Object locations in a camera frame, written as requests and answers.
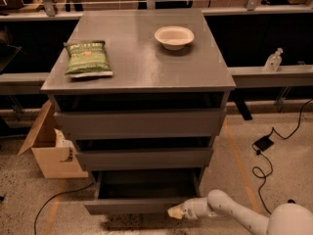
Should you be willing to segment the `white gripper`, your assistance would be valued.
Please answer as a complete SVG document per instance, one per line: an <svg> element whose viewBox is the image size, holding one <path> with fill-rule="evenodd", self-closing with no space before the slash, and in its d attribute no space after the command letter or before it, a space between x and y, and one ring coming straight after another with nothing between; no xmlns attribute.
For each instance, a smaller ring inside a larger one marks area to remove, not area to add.
<svg viewBox="0 0 313 235"><path fill-rule="evenodd" d="M170 217L182 219L183 217L196 220L207 217L210 213L207 198L194 198L167 210Z"/></svg>

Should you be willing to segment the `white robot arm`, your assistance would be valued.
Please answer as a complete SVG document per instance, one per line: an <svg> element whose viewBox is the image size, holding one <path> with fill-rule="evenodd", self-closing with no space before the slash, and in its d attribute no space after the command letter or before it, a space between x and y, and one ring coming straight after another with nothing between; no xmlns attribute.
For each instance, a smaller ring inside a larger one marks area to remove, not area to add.
<svg viewBox="0 0 313 235"><path fill-rule="evenodd" d="M170 208L170 217L196 220L203 217L231 216L252 235L313 235L313 212L298 204L278 206L269 217L235 202L221 190L194 198Z"/></svg>

